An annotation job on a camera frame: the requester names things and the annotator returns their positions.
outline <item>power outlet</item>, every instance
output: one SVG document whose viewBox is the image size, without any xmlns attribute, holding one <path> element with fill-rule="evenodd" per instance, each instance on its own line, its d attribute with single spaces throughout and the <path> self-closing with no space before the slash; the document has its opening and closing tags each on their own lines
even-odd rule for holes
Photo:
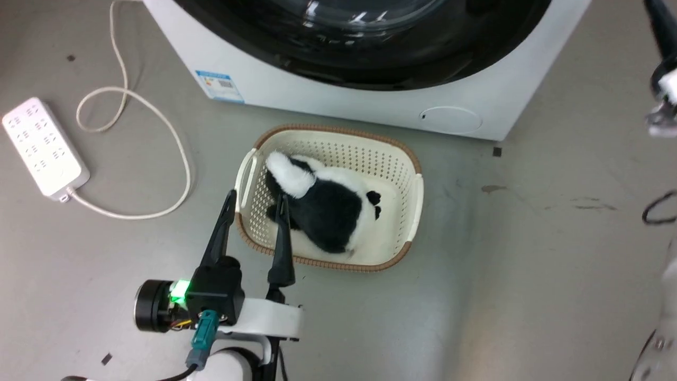
<svg viewBox="0 0 677 381">
<path fill-rule="evenodd" d="M 77 189 L 88 181 L 89 170 L 38 98 L 8 112 L 2 124 L 43 195 L 67 201 L 67 188 Z"/>
</svg>

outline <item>plush toy tail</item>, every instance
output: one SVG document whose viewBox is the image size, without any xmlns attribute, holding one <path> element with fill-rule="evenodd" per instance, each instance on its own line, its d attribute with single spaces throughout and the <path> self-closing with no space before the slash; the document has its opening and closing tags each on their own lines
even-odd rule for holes
<svg viewBox="0 0 677 381">
<path fill-rule="evenodd" d="M 305 196 L 308 190 L 315 185 L 315 175 L 294 165 L 289 157 L 283 153 L 272 152 L 268 155 L 265 166 L 273 174 L 282 190 L 295 199 Z"/>
</svg>

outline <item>front-loading washing machine door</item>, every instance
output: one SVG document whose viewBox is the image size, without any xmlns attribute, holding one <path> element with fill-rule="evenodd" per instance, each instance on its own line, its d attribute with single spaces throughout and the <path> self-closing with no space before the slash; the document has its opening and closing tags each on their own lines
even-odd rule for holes
<svg viewBox="0 0 677 381">
<path fill-rule="evenodd" d="M 551 0 L 174 0 L 242 51 L 357 89 L 455 81 L 510 53 Z"/>
</svg>

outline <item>green led indicator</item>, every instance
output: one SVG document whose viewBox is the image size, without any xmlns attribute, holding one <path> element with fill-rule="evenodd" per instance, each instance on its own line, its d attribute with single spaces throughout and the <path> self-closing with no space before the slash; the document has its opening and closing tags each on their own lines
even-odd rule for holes
<svg viewBox="0 0 677 381">
<path fill-rule="evenodd" d="M 185 292 L 188 291 L 190 281 L 177 281 L 169 292 L 169 298 L 172 303 L 185 303 Z"/>
</svg>

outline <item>power socket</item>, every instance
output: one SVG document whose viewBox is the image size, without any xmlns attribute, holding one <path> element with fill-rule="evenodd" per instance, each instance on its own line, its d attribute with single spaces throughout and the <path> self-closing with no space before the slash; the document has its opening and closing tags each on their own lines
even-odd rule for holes
<svg viewBox="0 0 677 381">
<path fill-rule="evenodd" d="M 89 180 L 89 170 L 38 98 L 8 112 L 2 124 L 43 195 L 66 202 L 68 188 L 77 189 Z"/>
</svg>

